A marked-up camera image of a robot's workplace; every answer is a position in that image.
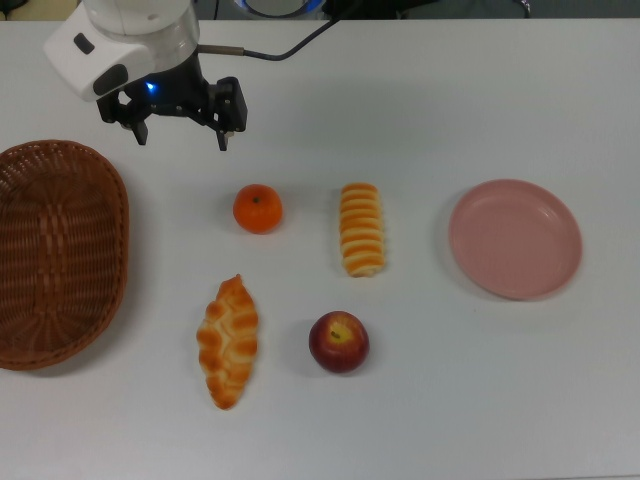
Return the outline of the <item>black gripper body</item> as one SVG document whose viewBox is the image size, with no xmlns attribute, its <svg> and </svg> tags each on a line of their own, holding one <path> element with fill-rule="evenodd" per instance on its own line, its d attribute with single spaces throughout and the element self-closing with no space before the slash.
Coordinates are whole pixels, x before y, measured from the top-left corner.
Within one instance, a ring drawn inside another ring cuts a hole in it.
<svg viewBox="0 0 640 480">
<path fill-rule="evenodd" d="M 143 119 L 150 114 L 206 119 L 208 113 L 208 82 L 197 53 L 172 69 L 128 84 L 124 93 L 129 97 L 121 107 L 124 119 Z"/>
</svg>

